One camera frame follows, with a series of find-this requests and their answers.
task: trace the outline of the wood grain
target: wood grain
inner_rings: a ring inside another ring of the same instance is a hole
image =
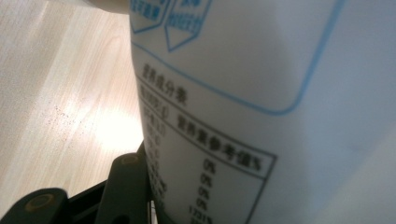
[[[143,137],[128,16],[0,1],[0,217],[20,197],[106,179]]]

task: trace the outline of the blue line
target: blue line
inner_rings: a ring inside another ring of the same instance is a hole
[[[263,114],[267,114],[270,116],[284,116],[289,114],[291,111],[293,111],[294,109],[296,109],[296,107],[300,104],[300,102],[303,100],[304,94],[306,93],[306,89],[308,88],[308,84],[312,78],[312,76],[314,75],[316,68],[318,67],[318,62],[320,61],[320,58],[324,52],[324,50],[326,49],[326,45],[330,39],[330,36],[332,35],[332,31],[334,29],[334,26],[337,22],[337,19],[339,17],[339,15],[341,14],[341,11],[345,5],[345,2],[347,0],[337,0],[334,4],[334,7],[332,9],[332,14],[330,15],[330,18],[328,19],[325,28],[323,30],[323,33],[319,39],[317,48],[315,50],[315,53],[312,57],[311,63],[309,64],[306,73],[305,73],[305,77],[303,80],[303,84],[302,87],[300,88],[296,98],[294,99],[293,103],[286,107],[285,109],[281,109],[281,110],[274,110],[274,109],[270,109],[267,107],[263,107],[260,105],[255,105],[251,102],[248,102],[242,98],[236,97],[234,95],[231,95],[228,92],[219,90],[205,82],[203,82],[200,79],[197,79],[196,77],[190,76],[182,71],[180,71],[179,69],[177,69],[176,67],[174,67],[173,65],[167,63],[166,61],[164,61],[162,58],[160,58],[159,56],[157,56],[156,54],[152,53],[151,51],[149,51],[148,49],[140,46],[139,44],[133,42],[132,44],[134,46],[136,46],[139,49],[142,49],[143,51],[145,51],[148,55],[150,55],[151,57],[155,58],[156,60],[158,60],[159,62],[163,63],[164,65],[166,65],[168,68],[170,68],[171,70],[174,70],[176,73],[179,73],[181,76],[183,76],[186,79],[189,79],[192,82],[197,83],[198,85],[213,91],[214,93],[223,96],[224,98],[230,99],[232,101],[237,102],[240,105],[244,105],[246,107],[250,107],[251,109],[254,109],[258,112],[261,112]]]

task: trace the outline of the nutrition facts label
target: nutrition facts label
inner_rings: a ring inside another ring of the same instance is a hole
[[[185,110],[189,103],[189,89],[179,85],[152,63],[145,63],[140,71],[137,77],[142,119],[147,133],[148,168],[153,192],[160,206],[166,211],[163,203],[173,201],[168,198],[168,192],[172,190],[170,185],[174,184],[159,174],[162,148],[187,146],[183,149],[184,153],[197,154],[194,158],[201,159],[194,162],[196,165],[185,167],[200,170],[198,176],[183,178],[185,181],[190,179],[195,185],[190,188],[190,205],[183,208],[189,215],[186,223],[235,222],[227,220],[226,214],[223,214],[228,210],[224,210],[227,204],[243,204],[244,207],[236,211],[240,213],[238,223],[248,223],[275,165],[276,155],[241,143],[190,115]],[[217,211],[216,207],[221,207],[221,211]]]

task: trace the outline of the black object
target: black object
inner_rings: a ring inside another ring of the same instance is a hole
[[[143,144],[116,158],[107,181],[68,199],[63,189],[40,189],[16,202],[0,224],[147,224],[151,197]]]

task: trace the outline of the wooden surface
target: wooden surface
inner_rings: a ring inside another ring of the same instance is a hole
[[[0,217],[36,189],[105,180],[143,139],[128,16],[0,0],[0,115]]]

